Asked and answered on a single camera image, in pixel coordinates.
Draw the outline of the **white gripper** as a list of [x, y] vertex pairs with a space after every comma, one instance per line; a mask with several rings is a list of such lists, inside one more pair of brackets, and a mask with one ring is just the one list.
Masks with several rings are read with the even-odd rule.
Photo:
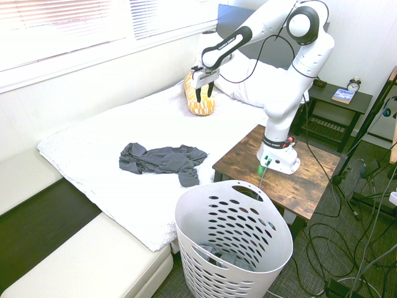
[[198, 103], [201, 103], [201, 87], [208, 85], [207, 96], [212, 95], [214, 81], [218, 79], [220, 70], [216, 69], [213, 71], [206, 72], [203, 68], [192, 68], [192, 83], [191, 86], [195, 89], [195, 95]]

